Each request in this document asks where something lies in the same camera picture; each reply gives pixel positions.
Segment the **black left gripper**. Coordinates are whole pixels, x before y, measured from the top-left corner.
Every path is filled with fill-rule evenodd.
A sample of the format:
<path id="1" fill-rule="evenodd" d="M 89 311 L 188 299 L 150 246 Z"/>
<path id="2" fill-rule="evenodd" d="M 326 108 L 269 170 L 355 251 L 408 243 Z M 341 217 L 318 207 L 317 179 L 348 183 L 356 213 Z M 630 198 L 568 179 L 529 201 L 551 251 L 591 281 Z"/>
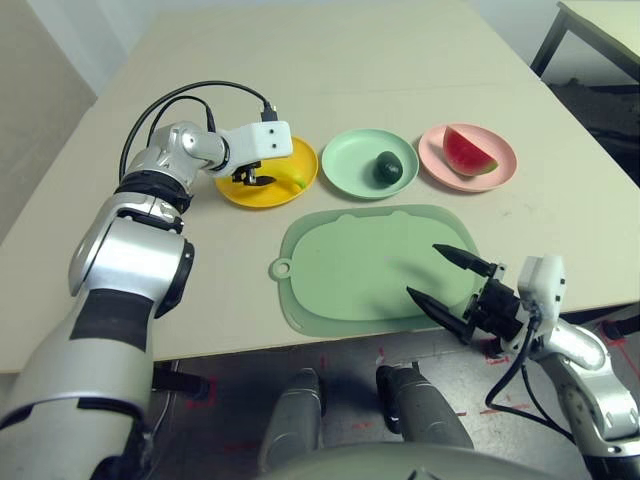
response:
<path id="1" fill-rule="evenodd" d="M 246 186 L 266 186 L 275 182 L 275 178 L 268 175 L 256 175 L 256 170 L 261 167 L 261 162 L 252 162 L 238 167 L 231 175 L 234 183 L 242 183 Z"/>

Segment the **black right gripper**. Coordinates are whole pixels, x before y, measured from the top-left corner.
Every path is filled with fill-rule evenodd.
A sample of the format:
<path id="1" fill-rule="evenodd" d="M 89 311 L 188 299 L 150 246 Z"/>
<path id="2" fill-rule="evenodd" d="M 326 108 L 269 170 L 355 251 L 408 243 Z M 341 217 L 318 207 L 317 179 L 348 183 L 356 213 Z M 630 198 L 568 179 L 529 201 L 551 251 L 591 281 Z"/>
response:
<path id="1" fill-rule="evenodd" d="M 471 342 L 477 328 L 503 341 L 514 340 L 523 331 L 523 322 L 517 319 L 519 298 L 501 282 L 506 266 L 489 263 L 450 245 L 433 244 L 432 247 L 457 267 L 486 277 L 487 281 L 477 294 L 471 296 L 463 313 L 465 322 L 435 298 L 407 286 L 406 291 L 414 303 L 427 317 L 444 327 L 463 344 Z"/>

